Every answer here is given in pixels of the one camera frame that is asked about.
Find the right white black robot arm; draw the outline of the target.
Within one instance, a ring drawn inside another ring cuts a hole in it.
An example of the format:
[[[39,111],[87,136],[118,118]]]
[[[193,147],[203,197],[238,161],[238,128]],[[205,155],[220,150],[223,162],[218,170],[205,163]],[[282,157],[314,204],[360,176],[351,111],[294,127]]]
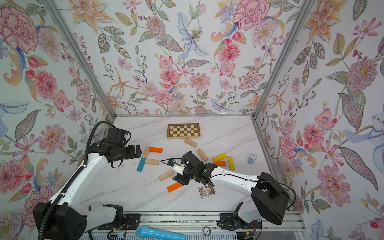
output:
[[[290,195],[270,174],[243,175],[228,171],[215,164],[205,164],[191,151],[181,158],[170,158],[166,165],[177,175],[173,180],[185,186],[194,180],[204,186],[223,187],[252,199],[250,204],[241,203],[235,210],[235,218],[244,223],[265,219],[280,226],[289,209]]]

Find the teal wooden block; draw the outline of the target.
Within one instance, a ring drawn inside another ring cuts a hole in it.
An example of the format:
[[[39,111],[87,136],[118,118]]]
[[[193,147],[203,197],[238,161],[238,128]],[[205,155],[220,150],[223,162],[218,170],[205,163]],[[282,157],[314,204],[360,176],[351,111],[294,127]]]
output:
[[[137,167],[137,172],[142,172],[145,166],[146,158],[141,158],[138,167]]]

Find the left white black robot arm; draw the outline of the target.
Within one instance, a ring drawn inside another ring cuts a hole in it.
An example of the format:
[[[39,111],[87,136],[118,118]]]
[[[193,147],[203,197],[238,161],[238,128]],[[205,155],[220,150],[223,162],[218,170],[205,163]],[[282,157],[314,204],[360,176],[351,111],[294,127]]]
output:
[[[100,210],[80,212],[79,207],[101,170],[141,156],[140,145],[129,145],[129,131],[111,126],[99,142],[88,140],[85,158],[65,185],[46,203],[38,203],[33,216],[39,240],[78,240],[100,226],[121,227],[127,223],[123,207],[104,204]]]

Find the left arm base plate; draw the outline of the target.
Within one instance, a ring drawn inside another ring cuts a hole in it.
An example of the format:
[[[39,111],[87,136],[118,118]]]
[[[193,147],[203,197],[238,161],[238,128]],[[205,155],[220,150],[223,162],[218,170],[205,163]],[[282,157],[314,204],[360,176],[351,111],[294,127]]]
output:
[[[97,230],[136,230],[140,224],[141,214],[124,214],[121,221],[115,221],[109,224],[101,225]]]

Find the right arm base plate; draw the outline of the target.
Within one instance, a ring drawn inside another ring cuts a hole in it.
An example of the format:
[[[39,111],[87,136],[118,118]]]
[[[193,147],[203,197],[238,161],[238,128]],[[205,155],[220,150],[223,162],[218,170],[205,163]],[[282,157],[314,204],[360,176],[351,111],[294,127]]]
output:
[[[234,213],[220,213],[217,226],[222,230],[260,230],[262,228],[262,222],[260,220],[254,220],[250,223],[246,223],[238,216],[234,216]]]

